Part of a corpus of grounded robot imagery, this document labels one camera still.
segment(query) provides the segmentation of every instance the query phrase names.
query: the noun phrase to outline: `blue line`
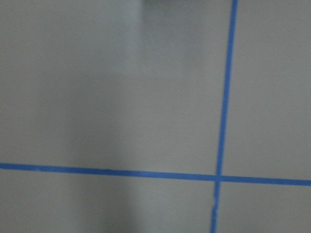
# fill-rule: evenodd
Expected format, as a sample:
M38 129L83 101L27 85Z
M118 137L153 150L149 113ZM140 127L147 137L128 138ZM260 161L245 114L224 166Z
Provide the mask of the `blue line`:
M98 169L98 168L42 166L42 165L9 164L9 163L0 163L0 169L57 172L57 173L76 173L76 174L105 175L105 176L146 177L158 179L195 180L195 181L215 181L216 179L215 175L203 175L203 174L112 170L112 169Z
M261 177L239 177L239 176L221 176L220 180L222 182L234 182L234 183L261 183L261 184L311 186L311 180L261 178Z
M214 187L214 205L212 208L212 217L211 217L211 223L210 223L211 233L216 233L216 230L217 230L219 197L220 197L220 190L221 190L220 189L221 188L220 177L222 175L222 170L223 170L223 158L224 158L224 149L225 149L225 131L226 131L227 112L228 112L229 94L230 94L231 64L232 64L234 30L235 30L237 8L238 8L238 0L232 0L229 36L228 36L228 45L227 45L227 56L226 56L226 65L225 65L223 105L222 105L222 114L221 114L221 122L220 122L217 165L216 165L217 179L216 179L215 187Z
M0 163L0 169L35 171L35 172L75 173L75 174L102 175L102 176L127 176L127 177L145 177L145 178L157 178L157 179L213 181L216 183L233 182L233 183L261 183L261 184L311 186L311 180L243 177L243 176L219 176L218 177L215 175L205 175L205 174L113 170L113 169L69 167L69 166L43 166L43 165L29 165L29 164Z

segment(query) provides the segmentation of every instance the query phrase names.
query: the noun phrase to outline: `wall surface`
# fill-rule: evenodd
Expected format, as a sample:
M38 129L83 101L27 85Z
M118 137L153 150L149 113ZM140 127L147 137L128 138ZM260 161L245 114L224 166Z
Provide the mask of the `wall surface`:
M310 25L309 0L1 0L0 232L311 232Z

